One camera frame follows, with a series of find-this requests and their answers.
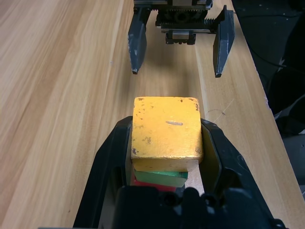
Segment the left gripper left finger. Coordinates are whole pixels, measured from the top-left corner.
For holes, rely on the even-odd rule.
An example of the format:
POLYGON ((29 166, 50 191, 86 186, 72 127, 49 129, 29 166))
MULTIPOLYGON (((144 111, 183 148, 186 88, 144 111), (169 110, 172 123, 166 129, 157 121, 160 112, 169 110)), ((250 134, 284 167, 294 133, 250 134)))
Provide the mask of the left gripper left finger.
POLYGON ((125 163, 131 128, 132 116, 118 121, 97 151, 73 224, 74 228, 98 227, 112 173, 121 187, 127 185, 125 163))

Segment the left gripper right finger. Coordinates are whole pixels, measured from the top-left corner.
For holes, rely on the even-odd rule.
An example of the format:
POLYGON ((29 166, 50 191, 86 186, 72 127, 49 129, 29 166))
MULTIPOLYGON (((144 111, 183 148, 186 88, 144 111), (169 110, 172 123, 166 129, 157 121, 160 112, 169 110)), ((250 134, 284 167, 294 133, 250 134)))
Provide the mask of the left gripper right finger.
POLYGON ((203 160, 201 179, 204 191, 220 196, 235 187, 249 190, 263 213, 273 218, 243 156, 214 123, 202 119, 203 160))

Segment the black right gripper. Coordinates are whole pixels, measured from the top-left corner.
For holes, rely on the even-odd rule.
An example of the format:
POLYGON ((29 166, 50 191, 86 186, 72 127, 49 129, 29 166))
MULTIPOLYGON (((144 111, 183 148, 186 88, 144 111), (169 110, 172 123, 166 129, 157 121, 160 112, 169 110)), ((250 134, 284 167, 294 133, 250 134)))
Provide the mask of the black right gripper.
POLYGON ((155 26, 165 34, 166 44, 195 44, 196 34, 215 33, 213 68, 222 76, 235 39, 234 12, 224 5, 214 19, 207 19, 212 0, 135 0, 128 31, 128 49, 133 74, 137 74, 147 47, 146 24, 151 11, 158 11, 155 26))

